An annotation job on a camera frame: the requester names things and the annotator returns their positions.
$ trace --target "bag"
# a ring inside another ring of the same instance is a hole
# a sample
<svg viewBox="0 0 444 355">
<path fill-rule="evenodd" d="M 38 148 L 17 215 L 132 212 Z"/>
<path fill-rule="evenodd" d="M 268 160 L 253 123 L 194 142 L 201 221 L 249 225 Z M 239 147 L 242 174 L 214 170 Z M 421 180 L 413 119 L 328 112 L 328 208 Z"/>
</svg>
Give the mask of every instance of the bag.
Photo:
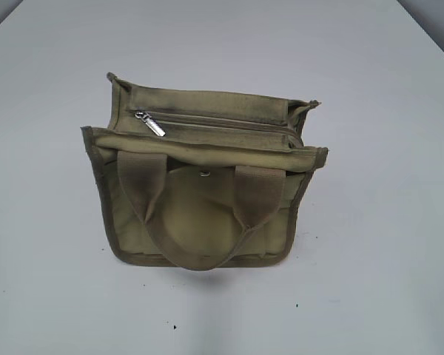
<svg viewBox="0 0 444 355">
<path fill-rule="evenodd" d="M 112 117 L 82 127 L 114 254 L 190 270 L 270 266 L 327 148 L 304 146 L 304 102 L 141 87 L 109 73 Z"/>
</svg>

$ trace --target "zipper pull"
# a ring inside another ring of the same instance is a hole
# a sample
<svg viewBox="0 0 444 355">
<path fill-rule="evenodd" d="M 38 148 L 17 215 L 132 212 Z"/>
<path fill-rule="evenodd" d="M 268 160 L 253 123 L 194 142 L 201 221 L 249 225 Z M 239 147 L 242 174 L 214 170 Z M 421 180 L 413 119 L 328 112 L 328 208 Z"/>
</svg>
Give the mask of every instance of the zipper pull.
<svg viewBox="0 0 444 355">
<path fill-rule="evenodd" d="M 143 121 L 158 137 L 163 137 L 166 132 L 153 120 L 153 117 L 146 111 L 135 112 L 135 117 Z"/>
</svg>

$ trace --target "bag handle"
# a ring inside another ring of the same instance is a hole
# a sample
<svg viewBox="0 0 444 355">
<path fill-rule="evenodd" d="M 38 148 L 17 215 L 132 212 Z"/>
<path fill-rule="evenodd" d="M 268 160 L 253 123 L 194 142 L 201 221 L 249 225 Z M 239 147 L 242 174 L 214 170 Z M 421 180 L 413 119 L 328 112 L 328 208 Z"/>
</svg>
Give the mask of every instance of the bag handle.
<svg viewBox="0 0 444 355">
<path fill-rule="evenodd" d="M 228 253 L 202 256 L 181 248 L 155 213 L 164 190 L 167 155 L 119 151 L 117 169 L 121 188 L 153 243 L 170 262 L 197 271 L 217 268 L 232 259 L 254 232 L 276 214 L 286 178 L 284 170 L 236 166 L 233 213 L 242 232 Z"/>
</svg>

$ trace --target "front pocket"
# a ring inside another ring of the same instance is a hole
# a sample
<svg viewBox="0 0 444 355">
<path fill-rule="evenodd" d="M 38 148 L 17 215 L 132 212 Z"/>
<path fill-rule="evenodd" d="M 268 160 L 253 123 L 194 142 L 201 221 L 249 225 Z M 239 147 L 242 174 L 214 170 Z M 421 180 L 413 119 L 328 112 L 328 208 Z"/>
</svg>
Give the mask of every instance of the front pocket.
<svg viewBox="0 0 444 355">
<path fill-rule="evenodd" d="M 156 213 L 181 248 L 192 254 L 218 256 L 233 246 L 241 232 L 232 212 L 233 174 L 233 167 L 184 165 L 167 173 Z M 116 162 L 105 166 L 105 178 L 110 188 L 113 224 L 121 250 L 130 254 L 161 254 L 120 186 Z M 303 179 L 304 174 L 286 177 L 279 212 L 257 230 L 238 255 L 273 257 L 284 250 L 288 210 Z"/>
</svg>

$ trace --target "canvas bag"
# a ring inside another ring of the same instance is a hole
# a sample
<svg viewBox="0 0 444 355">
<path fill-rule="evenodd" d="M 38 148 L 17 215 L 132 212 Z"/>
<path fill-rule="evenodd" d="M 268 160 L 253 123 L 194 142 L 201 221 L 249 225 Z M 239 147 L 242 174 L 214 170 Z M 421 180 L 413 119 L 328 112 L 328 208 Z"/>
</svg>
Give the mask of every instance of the canvas bag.
<svg viewBox="0 0 444 355">
<path fill-rule="evenodd" d="M 327 148 L 300 139 L 319 103 L 107 77 L 110 124 L 82 133 L 115 256 L 190 270 L 282 260 L 326 161 Z"/>
</svg>

